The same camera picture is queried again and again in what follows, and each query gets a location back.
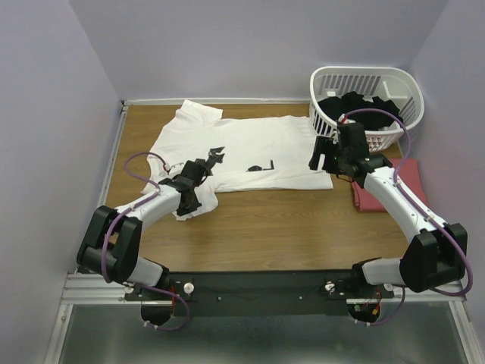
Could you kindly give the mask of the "white printed t-shirt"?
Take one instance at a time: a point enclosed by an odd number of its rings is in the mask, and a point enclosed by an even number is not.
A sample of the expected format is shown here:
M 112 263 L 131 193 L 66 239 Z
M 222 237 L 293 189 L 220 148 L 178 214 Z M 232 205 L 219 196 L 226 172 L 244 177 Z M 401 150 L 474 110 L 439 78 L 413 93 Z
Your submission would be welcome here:
M 215 210 L 219 193 L 330 190 L 330 175 L 308 166 L 315 138 L 307 117 L 224 118 L 218 108 L 186 100 L 150 149 L 150 178 L 163 179 L 165 163 L 206 159 L 209 149 L 224 146 L 223 163 L 196 188 L 202 206 L 183 220 Z

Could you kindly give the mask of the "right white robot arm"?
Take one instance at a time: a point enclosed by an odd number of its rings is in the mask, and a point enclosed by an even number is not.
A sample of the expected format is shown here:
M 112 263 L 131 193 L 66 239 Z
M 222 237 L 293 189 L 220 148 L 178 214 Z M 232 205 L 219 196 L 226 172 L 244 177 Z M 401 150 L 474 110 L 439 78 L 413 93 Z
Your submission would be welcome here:
M 407 287 L 415 293 L 467 278 L 459 291 L 465 295 L 474 282 L 466 257 L 468 233 L 461 224 L 449 224 L 430 210 L 399 176 L 399 169 L 380 153 L 369 151 L 360 124 L 340 124 L 332 136 L 318 136 L 308 164 L 314 170 L 347 176 L 369 192 L 390 214 L 408 241 L 401 258 L 371 259 L 355 265 L 349 289 L 366 297 L 376 285 Z

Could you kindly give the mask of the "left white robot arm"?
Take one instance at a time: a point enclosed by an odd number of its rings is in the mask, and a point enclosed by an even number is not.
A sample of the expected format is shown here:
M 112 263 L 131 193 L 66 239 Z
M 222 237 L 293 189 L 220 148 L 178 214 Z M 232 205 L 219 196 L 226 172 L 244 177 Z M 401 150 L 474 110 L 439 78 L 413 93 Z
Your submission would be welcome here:
M 139 255 L 142 232 L 165 215 L 186 217 L 202 206 L 196 188 L 223 161 L 223 150 L 213 148 L 206 159 L 187 161 L 173 177 L 157 181 L 139 177 L 155 189 L 126 205 L 99 206 L 80 244 L 78 266 L 100 274 L 108 283 L 141 284 L 149 298 L 161 299 L 169 289 L 170 271 Z

